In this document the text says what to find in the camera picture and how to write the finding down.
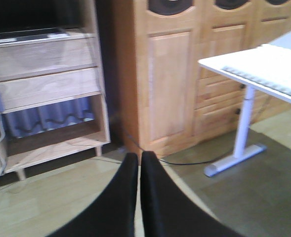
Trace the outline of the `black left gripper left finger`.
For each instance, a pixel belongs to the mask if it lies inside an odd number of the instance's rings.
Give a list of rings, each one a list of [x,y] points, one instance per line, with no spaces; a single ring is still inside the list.
[[[138,185],[138,156],[127,153],[102,193],[50,237],[133,237]]]

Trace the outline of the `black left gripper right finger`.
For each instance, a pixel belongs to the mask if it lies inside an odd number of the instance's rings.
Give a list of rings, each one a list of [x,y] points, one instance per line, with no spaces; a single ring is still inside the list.
[[[141,158],[140,200],[147,237],[239,237],[194,204],[173,182],[153,151]]]

